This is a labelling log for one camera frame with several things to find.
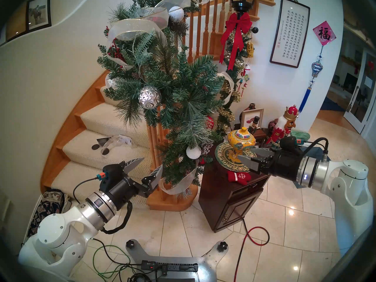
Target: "red cable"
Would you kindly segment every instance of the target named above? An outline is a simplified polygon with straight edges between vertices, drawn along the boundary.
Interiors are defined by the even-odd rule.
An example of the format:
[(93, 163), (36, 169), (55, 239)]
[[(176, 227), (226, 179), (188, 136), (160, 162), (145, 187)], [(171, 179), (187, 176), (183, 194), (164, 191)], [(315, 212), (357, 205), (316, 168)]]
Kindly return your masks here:
[[(267, 233), (267, 235), (268, 235), (268, 240), (266, 241), (265, 244), (258, 244), (258, 243), (255, 242), (255, 241), (251, 238), (251, 236), (249, 235), (249, 233), (250, 233), (252, 230), (254, 230), (255, 228), (261, 228), (261, 229), (265, 230), (265, 232)], [(264, 245), (266, 245), (266, 244), (269, 242), (269, 240), (270, 240), (270, 235), (269, 235), (268, 231), (267, 231), (265, 228), (261, 227), (261, 226), (255, 226), (254, 228), (251, 228), (251, 229), (247, 232), (246, 236), (245, 236), (244, 239), (243, 239), (243, 244), (242, 244), (242, 246), (241, 246), (241, 250), (240, 250), (240, 254), (239, 254), (239, 259), (238, 259), (238, 264), (236, 265), (236, 270), (235, 270), (235, 275), (234, 275), (234, 282), (236, 282), (236, 274), (237, 274), (237, 272), (238, 272), (238, 267), (239, 267), (239, 262), (240, 262), (240, 256), (241, 256), (241, 252), (242, 252), (242, 250), (243, 250), (244, 243), (246, 242), (247, 237), (249, 237), (249, 239), (251, 240), (251, 242), (253, 242), (254, 244), (256, 244), (256, 245), (258, 245), (258, 246), (264, 246)]]

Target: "carpeted stair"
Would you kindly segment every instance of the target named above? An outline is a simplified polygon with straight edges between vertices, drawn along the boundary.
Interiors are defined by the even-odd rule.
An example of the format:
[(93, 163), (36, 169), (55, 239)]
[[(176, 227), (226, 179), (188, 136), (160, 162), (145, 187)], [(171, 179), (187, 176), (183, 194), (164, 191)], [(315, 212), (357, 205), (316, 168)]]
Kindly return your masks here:
[[(71, 197), (73, 197), (73, 189), (78, 183), (94, 178), (108, 164), (144, 157), (145, 159), (129, 173), (129, 176), (135, 181), (141, 182), (143, 177), (150, 174), (152, 159), (145, 120), (143, 119), (137, 129), (126, 127), (115, 110), (116, 101), (105, 97), (103, 92), (105, 88), (101, 88), (101, 92), (106, 102), (81, 115), (81, 120), (87, 129), (63, 147), (64, 153), (71, 161), (51, 185), (52, 188), (60, 189)], [(91, 149), (92, 145), (98, 143), (97, 138), (119, 134), (131, 137), (133, 145), (131, 147), (126, 145), (110, 147), (110, 152), (106, 156), (101, 155), (101, 148)], [(78, 187), (75, 192), (78, 200), (84, 201), (92, 192), (98, 190), (99, 183), (98, 180), (94, 180)], [(132, 203), (135, 208), (147, 208), (146, 199), (143, 197), (134, 197)]]

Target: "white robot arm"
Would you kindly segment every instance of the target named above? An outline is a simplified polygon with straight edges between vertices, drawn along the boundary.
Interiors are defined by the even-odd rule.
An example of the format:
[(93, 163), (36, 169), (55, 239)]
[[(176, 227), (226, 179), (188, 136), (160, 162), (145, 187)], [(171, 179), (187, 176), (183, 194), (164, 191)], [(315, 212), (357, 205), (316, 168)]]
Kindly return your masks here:
[[(314, 147), (326, 140), (324, 151)], [(373, 221), (373, 200), (368, 190), (368, 167), (354, 160), (328, 160), (328, 140), (319, 138), (302, 150), (293, 136), (280, 141), (280, 150), (254, 148), (257, 157), (239, 156), (241, 162), (256, 173), (273, 174), (293, 181), (297, 188), (309, 187), (333, 199), (338, 246), (343, 256)], [(330, 184), (330, 174), (339, 168)]]
[[(150, 176), (143, 178), (142, 184), (136, 183), (128, 176), (143, 159), (105, 166), (103, 173), (98, 175), (102, 180), (98, 191), (68, 212), (52, 214), (41, 221), (38, 233), (30, 237), (20, 251), (20, 264), (69, 276), (73, 267), (85, 254), (88, 241), (96, 236), (99, 230), (111, 234), (124, 228), (132, 210), (129, 199), (135, 195), (148, 197), (157, 187), (162, 176), (162, 166), (154, 170)], [(125, 203), (128, 203), (129, 213), (123, 224), (113, 230), (105, 230), (105, 223), (114, 217), (116, 211)], [(72, 226), (75, 221), (84, 225), (82, 233)], [(53, 253), (61, 259), (57, 261)]]

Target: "wooden cabinet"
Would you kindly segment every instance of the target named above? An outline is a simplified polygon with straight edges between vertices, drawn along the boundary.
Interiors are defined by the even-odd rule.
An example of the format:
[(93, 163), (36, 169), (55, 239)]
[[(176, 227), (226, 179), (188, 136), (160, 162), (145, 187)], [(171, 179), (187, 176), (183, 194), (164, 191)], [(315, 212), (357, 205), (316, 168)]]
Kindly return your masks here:
[(269, 175), (250, 173), (252, 179), (246, 186), (229, 182), (227, 170), (215, 158), (215, 147), (209, 155), (211, 163), (205, 164), (199, 195), (199, 204), (214, 232), (241, 221), (257, 198)]

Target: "jar lid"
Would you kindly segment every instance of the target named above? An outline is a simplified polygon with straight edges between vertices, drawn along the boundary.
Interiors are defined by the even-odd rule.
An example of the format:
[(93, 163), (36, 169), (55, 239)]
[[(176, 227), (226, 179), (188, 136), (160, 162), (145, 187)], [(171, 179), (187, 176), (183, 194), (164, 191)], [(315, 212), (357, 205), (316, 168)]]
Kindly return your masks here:
[(251, 134), (249, 133), (249, 131), (247, 130), (246, 127), (242, 127), (241, 129), (238, 129), (235, 133), (235, 135), (238, 137), (238, 138), (242, 138), (244, 140), (247, 140), (251, 137)]

